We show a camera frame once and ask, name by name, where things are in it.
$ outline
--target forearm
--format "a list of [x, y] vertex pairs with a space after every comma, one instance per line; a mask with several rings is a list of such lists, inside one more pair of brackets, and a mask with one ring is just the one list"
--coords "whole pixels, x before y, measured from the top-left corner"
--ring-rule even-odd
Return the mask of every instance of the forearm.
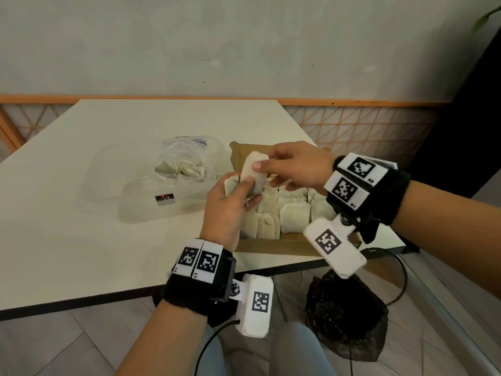
[[161, 301], [115, 374], [189, 375], [206, 323], [203, 315]]
[[501, 209], [412, 181], [392, 228], [501, 298]]

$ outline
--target wrist-mounted device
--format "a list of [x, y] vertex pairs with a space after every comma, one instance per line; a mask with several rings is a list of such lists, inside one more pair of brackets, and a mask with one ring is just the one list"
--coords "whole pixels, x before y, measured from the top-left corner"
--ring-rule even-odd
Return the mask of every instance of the wrist-mounted device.
[[235, 265], [236, 259], [222, 245], [190, 239], [172, 268], [163, 299], [205, 316], [216, 303], [237, 300], [237, 330], [262, 338], [270, 325], [273, 281], [250, 274], [234, 280]]
[[370, 243], [379, 223], [390, 225], [395, 219], [410, 175], [397, 164], [350, 153], [334, 162], [333, 174], [324, 188], [327, 202], [338, 213], [333, 221], [319, 218], [304, 230], [313, 247], [341, 278], [348, 278], [367, 263], [348, 241], [358, 230]]

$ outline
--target hand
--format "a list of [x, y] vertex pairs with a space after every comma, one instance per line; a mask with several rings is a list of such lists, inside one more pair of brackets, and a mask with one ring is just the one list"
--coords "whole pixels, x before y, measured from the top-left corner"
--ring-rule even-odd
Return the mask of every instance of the hand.
[[200, 238], [221, 244], [234, 252], [240, 237], [240, 227], [246, 214], [261, 202], [262, 194], [256, 195], [245, 205], [247, 194], [252, 190], [254, 177], [249, 175], [240, 182], [230, 196], [224, 196], [224, 181], [238, 172], [225, 174], [207, 195], [204, 224]]
[[333, 153], [306, 141], [298, 141], [273, 145], [268, 156], [271, 159], [254, 162], [252, 169], [259, 173], [276, 174], [277, 177], [270, 182], [271, 187], [291, 179], [292, 182], [285, 188], [288, 191], [311, 187], [326, 195], [324, 184], [332, 175], [336, 158]]

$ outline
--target plastic bag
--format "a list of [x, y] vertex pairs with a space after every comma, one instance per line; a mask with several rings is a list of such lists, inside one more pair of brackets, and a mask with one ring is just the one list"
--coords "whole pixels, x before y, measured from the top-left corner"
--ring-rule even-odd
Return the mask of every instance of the plastic bag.
[[388, 308], [357, 275], [347, 280], [328, 271], [313, 277], [305, 312], [308, 325], [332, 352], [377, 361], [388, 329]]
[[153, 160], [154, 172], [171, 186], [203, 183], [217, 179], [213, 158], [202, 139], [178, 137], [161, 144]]

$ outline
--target jeans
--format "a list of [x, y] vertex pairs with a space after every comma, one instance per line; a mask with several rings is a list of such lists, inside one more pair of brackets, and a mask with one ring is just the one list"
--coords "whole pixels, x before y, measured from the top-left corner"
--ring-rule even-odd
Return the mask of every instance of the jeans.
[[[214, 334], [213, 329], [207, 326], [196, 358], [212, 334]], [[217, 337], [205, 350], [197, 376], [229, 376], [221, 342]], [[299, 322], [287, 322], [280, 329], [271, 347], [270, 376], [336, 376], [336, 374], [311, 330]]]

